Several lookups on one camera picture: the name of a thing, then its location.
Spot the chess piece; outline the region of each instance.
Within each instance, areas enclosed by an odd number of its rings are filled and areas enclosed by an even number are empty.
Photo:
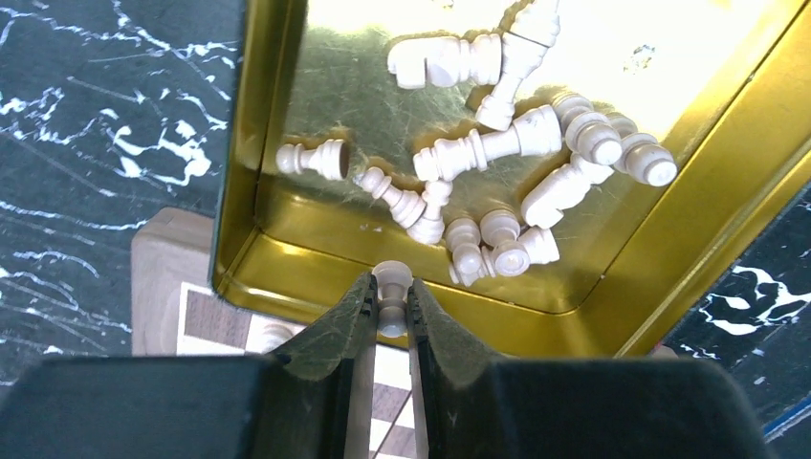
[[[605,115],[611,127],[620,135],[620,139],[624,139],[631,134],[639,132],[639,128],[633,120],[620,112],[611,112]]]
[[[285,174],[312,169],[327,180],[344,180],[349,172],[349,148],[340,139],[330,139],[315,150],[288,143],[276,151],[276,166]]]
[[[518,87],[540,67],[546,52],[557,41],[558,1],[533,1],[518,12],[513,25],[501,35],[501,76],[476,111],[478,122],[496,131],[510,127]]]
[[[405,229],[414,225],[426,208],[426,202],[420,195],[411,190],[397,189],[391,184],[391,177],[378,167],[369,167],[366,172],[356,176],[354,182],[373,198],[383,198],[391,209],[394,221]]]
[[[501,37],[479,35],[472,43],[455,36],[411,38],[391,48],[387,63],[403,89],[424,88],[426,82],[449,88],[469,78],[495,84],[501,74]]]
[[[620,135],[611,127],[606,115],[594,111],[594,105],[587,98],[565,93],[552,101],[552,107],[572,153],[600,165],[612,165],[623,155]]]
[[[267,354],[273,351],[278,346],[287,342],[293,337],[293,330],[278,323],[272,323],[262,330],[262,338],[265,340],[265,346],[262,354]]]
[[[599,185],[614,169],[593,164],[573,153],[569,164],[553,170],[521,203],[527,225],[549,229],[563,218],[562,210],[579,204],[592,185]]]
[[[552,232],[547,229],[529,228],[518,237],[518,243],[529,257],[529,265],[545,265],[560,260],[558,244],[555,242]],[[465,286],[470,287],[473,282],[483,277],[496,277],[498,273],[495,269],[493,252],[487,247],[483,247],[481,248],[481,256],[483,263],[476,272],[461,275],[459,273],[452,274],[451,280],[454,283],[463,283]],[[525,273],[529,269],[529,265],[520,273]]]
[[[518,243],[521,226],[515,215],[504,209],[488,212],[479,223],[482,239],[490,247],[495,272],[506,277],[524,273],[530,267],[530,255]]]
[[[479,248],[481,244],[479,227],[470,218],[457,218],[448,225],[445,243],[451,254],[450,280],[454,284],[462,283],[470,287],[473,281],[482,276],[480,271],[485,269],[482,251]]]
[[[488,162],[504,156],[548,155],[561,147],[558,118],[551,106],[544,105],[517,118],[503,132],[480,135],[472,129],[462,139],[440,139],[414,155],[414,170],[422,181],[451,181],[474,167],[487,170]]]
[[[389,260],[372,269],[378,280],[378,331],[387,338],[406,333],[406,295],[414,282],[411,269],[405,263]]]
[[[440,180],[426,183],[422,196],[426,209],[419,220],[405,231],[411,239],[426,245],[436,244],[442,239],[442,233],[445,232],[442,208],[448,203],[452,191],[451,182]]]
[[[533,265],[546,265],[560,260],[558,243],[547,229],[531,227],[518,237],[518,243],[530,255]]]
[[[638,132],[636,124],[622,114],[610,113],[608,119],[617,132],[622,130],[623,137],[623,154],[614,163],[615,169],[651,186],[665,186],[676,178],[678,166],[673,156],[655,137]]]

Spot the chessboard square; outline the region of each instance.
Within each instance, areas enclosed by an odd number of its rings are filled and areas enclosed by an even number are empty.
[[[411,390],[408,353],[378,344],[375,350],[375,383]]]
[[[383,454],[402,457],[417,457],[417,440],[413,428],[394,426],[380,447]]]
[[[178,337],[177,355],[179,356],[242,356],[245,349],[199,339],[196,337]]]
[[[408,401],[405,402],[405,406],[403,406],[403,410],[400,411],[400,416],[397,417],[397,421],[394,423],[395,426],[406,427],[406,428],[414,428],[414,398],[408,397]]]
[[[225,304],[213,295],[189,290],[186,295],[186,335],[245,348],[251,313]]]
[[[391,423],[381,421],[380,419],[372,419],[372,426],[369,431],[370,451],[377,451],[380,448],[383,440],[385,439],[385,435],[388,433],[390,428]]]
[[[375,383],[372,389],[372,417],[394,422],[410,395],[405,389]]]
[[[245,350],[249,353],[265,354],[283,342],[279,340],[282,335],[294,336],[303,329],[304,327],[297,323],[254,314],[251,318]]]

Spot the black marble surface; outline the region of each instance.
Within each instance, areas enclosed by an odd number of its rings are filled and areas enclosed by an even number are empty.
[[[43,355],[129,352],[133,234],[166,206],[214,214],[243,13],[0,0],[0,399]],[[806,190],[665,340],[729,369],[791,457],[811,450],[810,232]]]
[[[133,234],[214,214],[243,15],[0,0],[0,389],[42,355],[129,352]]]
[[[678,354],[726,368],[785,457],[811,456],[809,302],[811,185],[663,341]]]

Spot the white pawn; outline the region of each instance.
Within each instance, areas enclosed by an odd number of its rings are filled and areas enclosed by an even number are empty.
[[[560,260],[558,243],[547,229],[531,227],[518,237],[518,242],[530,255],[533,265],[546,265]]]
[[[378,331],[387,338],[399,338],[406,333],[406,296],[414,282],[411,269],[405,263],[389,260],[372,269],[378,280]]]
[[[641,184],[665,186],[676,178],[678,166],[655,137],[638,132],[636,124],[619,113],[608,114],[611,125],[623,136],[623,155],[614,168]]]
[[[620,135],[606,115],[594,111],[594,105],[575,93],[562,94],[552,101],[560,119],[563,138],[573,153],[587,161],[612,165],[623,155]]]
[[[479,248],[481,244],[479,227],[470,218],[457,218],[448,225],[445,243],[451,254],[450,280],[454,284],[462,283],[470,287],[473,281],[482,276],[479,272],[485,268],[482,251]]]
[[[262,331],[264,339],[264,349],[262,354],[273,351],[278,346],[284,344],[293,337],[293,330],[278,323],[272,323]]]
[[[391,209],[394,221],[405,229],[410,228],[426,208],[426,202],[419,194],[397,189],[391,184],[391,177],[385,175],[379,167],[369,167],[365,173],[356,176],[354,182],[373,198],[383,198]]]
[[[617,134],[620,135],[620,139],[624,139],[631,134],[636,134],[639,132],[639,127],[637,127],[636,123],[633,120],[620,112],[611,112],[605,115],[608,118],[608,122],[611,123],[611,127],[617,131]]]
[[[535,0],[515,17],[501,35],[501,76],[476,111],[476,120],[497,131],[510,127],[518,87],[552,48],[560,33],[559,0]]]
[[[442,208],[448,203],[452,191],[451,182],[440,180],[426,183],[426,190],[423,191],[426,210],[420,219],[405,231],[411,239],[426,245],[436,244],[442,239],[442,233],[445,232]]]
[[[539,156],[562,148],[560,125],[549,105],[515,119],[510,129],[480,135],[472,129],[467,137],[440,139],[414,155],[414,170],[424,182],[451,181],[462,172],[487,170],[487,163],[509,155]]]
[[[558,244],[552,232],[547,229],[530,228],[527,229],[520,237],[518,243],[521,244],[523,250],[527,252],[531,265],[545,265],[560,260],[560,252],[558,251]],[[482,260],[484,263],[479,270],[475,273],[466,274],[460,277],[451,277],[454,283],[464,283],[467,287],[473,284],[478,279],[483,277],[496,277],[498,273],[495,270],[495,261],[493,260],[493,252],[487,247],[481,249]]]
[[[521,215],[527,225],[549,229],[563,218],[562,210],[579,204],[592,185],[599,185],[614,169],[593,164],[573,153],[569,164],[555,169],[524,198]]]
[[[488,212],[479,223],[482,239],[490,247],[493,269],[499,275],[513,277],[530,267],[530,255],[518,242],[521,225],[515,215],[504,209]]]
[[[469,78],[495,84],[501,74],[501,37],[479,35],[472,43],[454,36],[404,40],[389,51],[388,72],[403,89],[424,88],[426,82],[449,88]]]
[[[349,172],[349,149],[339,139],[330,139],[315,150],[305,150],[301,143],[288,143],[276,151],[276,166],[285,174],[313,169],[327,180],[343,180]]]

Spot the chessboard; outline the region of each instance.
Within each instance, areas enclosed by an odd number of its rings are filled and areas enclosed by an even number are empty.
[[[132,249],[134,355],[264,353],[304,326],[236,308],[207,287],[212,221],[165,208]],[[416,457],[408,353],[375,351],[369,457]]]

